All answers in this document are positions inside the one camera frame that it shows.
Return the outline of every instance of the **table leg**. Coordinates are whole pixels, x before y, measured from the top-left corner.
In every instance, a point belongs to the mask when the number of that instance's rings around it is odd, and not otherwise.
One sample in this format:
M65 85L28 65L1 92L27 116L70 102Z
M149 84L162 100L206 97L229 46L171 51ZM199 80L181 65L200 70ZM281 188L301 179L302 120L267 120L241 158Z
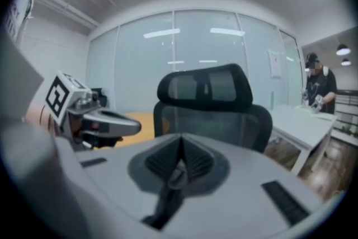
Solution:
M296 160L295 165L291 169L291 173L297 176L301 171L302 167L304 166L304 164L306 163L308 156L309 156L309 150L301 149L300 155Z
M322 149L319 151L319 155L317 156L317 158L316 158L316 160L315 160L315 162L314 162L314 164L313 164L313 166L311 168L312 171L314 171L317 168L319 162L321 161L321 159L322 159L322 157L324 155L324 152L326 151L326 148L327 148L327 146L329 144L329 141L331 140L331 132L332 132L332 129L329 130L328 134L326 134L326 136L323 139L323 142L321 144Z

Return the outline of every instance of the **person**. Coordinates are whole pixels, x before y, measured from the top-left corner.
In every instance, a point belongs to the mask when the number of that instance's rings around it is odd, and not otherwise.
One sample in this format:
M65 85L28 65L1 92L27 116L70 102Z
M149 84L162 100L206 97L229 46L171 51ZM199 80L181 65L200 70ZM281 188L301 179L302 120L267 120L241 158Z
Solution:
M317 95L323 97L322 113L334 114L336 106L337 85L333 72L324 67L316 53L307 55L306 67L309 68L306 90L308 93L308 105L312 106Z

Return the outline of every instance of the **table top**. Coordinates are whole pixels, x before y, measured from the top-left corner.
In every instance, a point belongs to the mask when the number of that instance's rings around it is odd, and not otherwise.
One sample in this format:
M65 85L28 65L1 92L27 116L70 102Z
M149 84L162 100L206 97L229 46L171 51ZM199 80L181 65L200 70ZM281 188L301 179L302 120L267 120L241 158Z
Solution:
M277 106L270 114L274 131L308 149L313 149L321 142L337 119L335 115L312 114L307 108L289 105Z
M80 162L103 157L107 162L85 168L85 172L115 205L137 220L154 212L157 196L139 190L128 174L133 156L173 135L122 148L76 153ZM263 238L289 228L267 196L262 184L277 180L307 211L322 205L320 197L301 179L273 160L255 151L196 135L188 135L216 149L230 162L224 184L208 196L185 199L163 233L182 238Z

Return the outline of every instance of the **chair headrest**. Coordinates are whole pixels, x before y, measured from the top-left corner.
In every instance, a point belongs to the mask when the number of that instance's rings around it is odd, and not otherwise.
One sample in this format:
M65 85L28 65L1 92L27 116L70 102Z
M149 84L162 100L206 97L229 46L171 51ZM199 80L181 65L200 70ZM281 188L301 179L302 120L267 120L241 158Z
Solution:
M166 105L204 111L244 111L252 105L250 85L237 64L170 73L157 96Z

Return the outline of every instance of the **wooden floor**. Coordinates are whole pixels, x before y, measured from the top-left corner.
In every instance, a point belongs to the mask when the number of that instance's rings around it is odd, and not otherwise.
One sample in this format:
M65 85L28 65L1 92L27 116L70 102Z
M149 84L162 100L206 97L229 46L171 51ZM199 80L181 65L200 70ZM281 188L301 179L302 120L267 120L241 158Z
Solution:
M320 148L308 158L299 178L326 201L336 192L348 189L354 164L358 159L358 149L331 139L326 150L327 157L322 158L317 169L313 172L310 168ZM291 170L298 158L299 150L290 143L281 140L279 143L269 143L265 155Z

